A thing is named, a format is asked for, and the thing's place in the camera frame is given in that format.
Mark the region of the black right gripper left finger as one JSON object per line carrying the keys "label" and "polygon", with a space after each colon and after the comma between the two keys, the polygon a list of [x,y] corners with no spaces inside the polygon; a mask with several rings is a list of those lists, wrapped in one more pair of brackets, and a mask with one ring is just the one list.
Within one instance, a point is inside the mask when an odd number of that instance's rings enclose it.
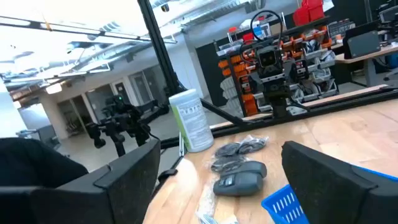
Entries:
{"label": "black right gripper left finger", "polygon": [[1,139],[1,223],[142,223],[160,142],[88,172],[35,139]]}

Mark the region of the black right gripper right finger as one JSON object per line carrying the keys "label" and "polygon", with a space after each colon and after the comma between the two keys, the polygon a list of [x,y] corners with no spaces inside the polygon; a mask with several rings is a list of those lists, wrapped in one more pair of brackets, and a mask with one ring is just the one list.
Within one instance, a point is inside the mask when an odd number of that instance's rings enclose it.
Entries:
{"label": "black right gripper right finger", "polygon": [[310,223],[397,223],[397,178],[287,141],[286,178]]}

